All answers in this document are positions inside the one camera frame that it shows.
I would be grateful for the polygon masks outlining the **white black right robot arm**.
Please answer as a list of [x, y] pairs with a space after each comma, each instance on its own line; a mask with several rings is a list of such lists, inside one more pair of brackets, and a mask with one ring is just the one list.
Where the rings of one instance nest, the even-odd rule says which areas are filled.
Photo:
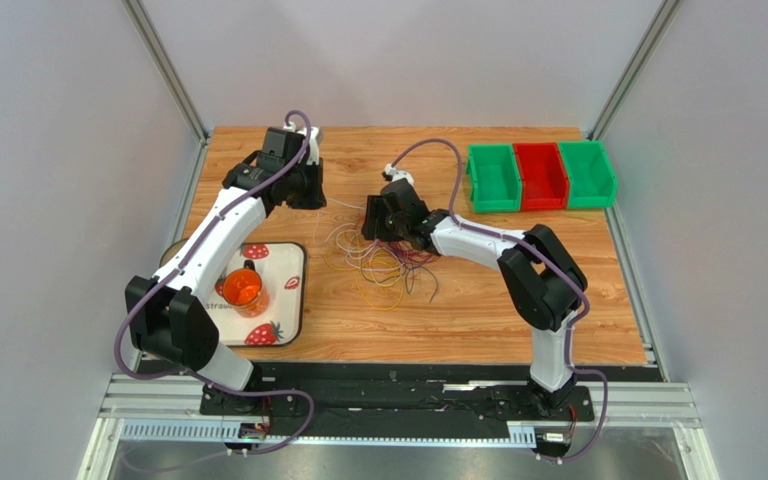
[[456, 257], [501, 274], [517, 313], [531, 327], [527, 401], [543, 415], [561, 409], [576, 385], [572, 327], [590, 309], [583, 271], [549, 227], [505, 230], [444, 209], [429, 209], [405, 179], [367, 198], [362, 233], [403, 241], [420, 252]]

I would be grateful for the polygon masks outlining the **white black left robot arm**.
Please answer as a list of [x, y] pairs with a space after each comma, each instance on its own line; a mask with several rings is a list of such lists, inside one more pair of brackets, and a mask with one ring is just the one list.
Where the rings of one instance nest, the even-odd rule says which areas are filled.
[[267, 129], [263, 145], [228, 171], [210, 214], [177, 255], [125, 288], [132, 345], [206, 384], [242, 391], [253, 363], [220, 340], [206, 303], [231, 257], [275, 207], [325, 206], [318, 127]]

